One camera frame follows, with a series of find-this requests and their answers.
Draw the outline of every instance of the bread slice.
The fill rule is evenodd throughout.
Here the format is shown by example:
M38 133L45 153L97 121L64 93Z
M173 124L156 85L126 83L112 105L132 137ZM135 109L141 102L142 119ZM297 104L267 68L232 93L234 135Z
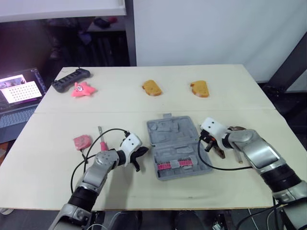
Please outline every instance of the bread slice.
M159 96L162 93L159 86L153 80L146 81L143 84L142 88L145 89L146 93L149 96Z
M209 91L207 88L207 84L204 80L198 80L195 82L192 82L191 85L192 92L198 96L198 97L208 97Z

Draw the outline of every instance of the wooden table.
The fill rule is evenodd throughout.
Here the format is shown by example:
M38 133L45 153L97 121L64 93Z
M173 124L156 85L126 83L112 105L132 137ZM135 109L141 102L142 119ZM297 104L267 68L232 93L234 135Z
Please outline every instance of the wooden table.
M64 68L60 77L73 69ZM143 145L149 147L146 122L169 112L173 116L190 116L198 131L209 116L226 126L255 129L301 179L307 179L305 149L240 65L86 69L94 74L87 81L98 92L92 97L72 98L72 89L64 94L53 88L48 90L0 167L0 207L61 209L71 195L71 173L82 161L74 147L74 137L87 134L96 138L97 126L103 130L120 127L137 134ZM145 94L141 85L148 79L157 81L163 90L161 96ZM208 98L198 98L190 91L189 83L200 79L208 82ZM105 141L110 148L118 148L123 137L121 132L114 131L106 134ZM99 144L91 154L98 151ZM224 160L212 151L209 157L217 167L242 166L232 150L226 152ZM213 170L204 175L159 181L150 151L138 160L140 172L129 165L109 174L94 209L228 209L272 205L270 189L254 170ZM81 174L80 169L74 184Z

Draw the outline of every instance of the laptop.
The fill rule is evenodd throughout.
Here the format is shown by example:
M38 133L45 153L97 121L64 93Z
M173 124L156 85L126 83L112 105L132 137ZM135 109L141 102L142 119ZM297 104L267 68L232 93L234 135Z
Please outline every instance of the laptop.
M0 143L17 139L46 91L37 68L0 76Z

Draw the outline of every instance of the open tool case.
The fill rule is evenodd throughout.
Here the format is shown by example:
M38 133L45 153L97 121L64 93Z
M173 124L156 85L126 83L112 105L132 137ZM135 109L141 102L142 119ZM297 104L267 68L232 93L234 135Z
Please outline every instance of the open tool case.
M197 153L198 133L189 116L172 117L147 122L156 176L169 180L200 175L212 170L203 164ZM201 156L211 164L201 146Z

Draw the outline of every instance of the screwdriver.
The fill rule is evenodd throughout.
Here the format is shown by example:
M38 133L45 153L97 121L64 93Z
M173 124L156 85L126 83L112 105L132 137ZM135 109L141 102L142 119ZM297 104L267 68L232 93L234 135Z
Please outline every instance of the screwdriver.
M98 131L99 131L100 135L103 133L101 126L98 126ZM108 151L109 149L107 148L107 145L105 143L104 136L101 136L100 140L101 140L101 142L100 142L101 151Z

